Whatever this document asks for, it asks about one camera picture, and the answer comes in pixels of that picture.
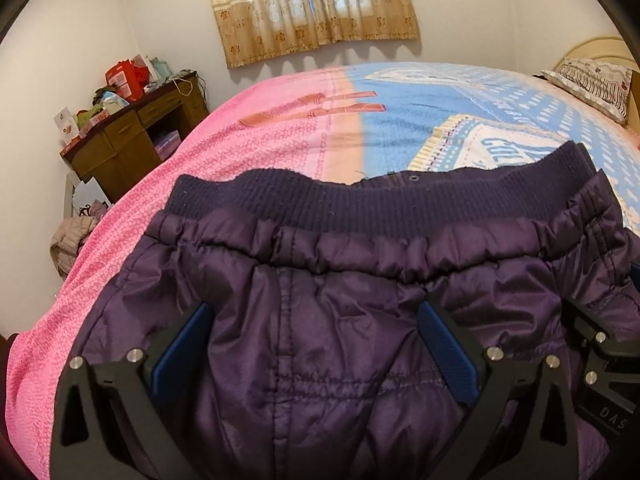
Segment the quilted purple garment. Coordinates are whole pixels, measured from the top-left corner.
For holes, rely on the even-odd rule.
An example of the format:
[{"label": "quilted purple garment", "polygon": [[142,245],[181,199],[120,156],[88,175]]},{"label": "quilted purple garment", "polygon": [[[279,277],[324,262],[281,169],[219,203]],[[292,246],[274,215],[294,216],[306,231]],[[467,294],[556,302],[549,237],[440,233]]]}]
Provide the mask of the quilted purple garment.
[{"label": "quilted purple garment", "polygon": [[[561,298],[637,336],[638,254],[573,143],[521,168],[352,187],[275,170],[183,177],[72,353],[121,359],[206,301],[207,359],[167,420],[206,478],[418,479],[465,415],[417,333],[425,298],[509,357],[558,355],[575,386],[584,364]],[[577,427],[588,478],[608,449]]]}]

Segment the blue gripper pad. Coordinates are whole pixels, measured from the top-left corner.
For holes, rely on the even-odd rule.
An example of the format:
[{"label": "blue gripper pad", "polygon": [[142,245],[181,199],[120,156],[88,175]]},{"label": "blue gripper pad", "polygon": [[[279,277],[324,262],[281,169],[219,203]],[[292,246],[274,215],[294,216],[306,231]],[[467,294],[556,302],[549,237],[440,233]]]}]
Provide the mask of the blue gripper pad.
[{"label": "blue gripper pad", "polygon": [[631,281],[636,287],[636,290],[640,290],[640,265],[639,264],[631,264],[629,277],[631,278]]},{"label": "blue gripper pad", "polygon": [[151,373],[150,396],[165,405],[173,402],[206,354],[214,311],[201,303],[158,359]]},{"label": "blue gripper pad", "polygon": [[438,365],[453,397],[467,406],[480,397],[479,373],[460,343],[433,307],[425,302],[418,310],[418,332]]}]

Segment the bed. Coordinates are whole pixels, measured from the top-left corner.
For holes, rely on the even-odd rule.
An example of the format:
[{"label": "bed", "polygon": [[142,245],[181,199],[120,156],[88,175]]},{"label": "bed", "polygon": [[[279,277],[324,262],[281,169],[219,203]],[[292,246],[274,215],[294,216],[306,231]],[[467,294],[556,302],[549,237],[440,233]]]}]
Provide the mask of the bed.
[{"label": "bed", "polygon": [[[615,58],[638,70],[617,38],[595,38],[569,54]],[[638,78],[633,91],[637,127]],[[636,133],[544,80],[477,66],[380,63],[283,76],[247,89],[113,207],[55,306],[14,342],[6,410],[12,443],[46,476],[56,384],[70,346],[179,175],[228,180],[251,168],[278,167],[351,184],[407,169],[526,164],[569,139],[586,145],[613,184],[626,225],[640,233]]]}]

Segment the floral pillow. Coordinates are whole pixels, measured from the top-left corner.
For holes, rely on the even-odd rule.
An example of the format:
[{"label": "floral pillow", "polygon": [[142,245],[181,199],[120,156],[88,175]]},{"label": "floral pillow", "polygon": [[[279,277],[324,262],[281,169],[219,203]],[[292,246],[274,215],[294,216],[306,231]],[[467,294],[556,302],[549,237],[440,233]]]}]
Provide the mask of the floral pillow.
[{"label": "floral pillow", "polygon": [[630,68],[593,59],[565,57],[554,72],[543,70],[542,73],[548,81],[580,101],[619,124],[626,123],[633,74]]}]

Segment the beige jacket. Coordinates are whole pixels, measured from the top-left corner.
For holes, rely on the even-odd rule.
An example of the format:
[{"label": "beige jacket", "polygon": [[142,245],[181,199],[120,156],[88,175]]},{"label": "beige jacket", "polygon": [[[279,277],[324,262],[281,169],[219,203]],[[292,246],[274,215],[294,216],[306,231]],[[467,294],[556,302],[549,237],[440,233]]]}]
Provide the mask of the beige jacket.
[{"label": "beige jacket", "polygon": [[51,239],[49,253],[58,274],[66,278],[86,238],[98,225],[92,216],[65,218]]}]

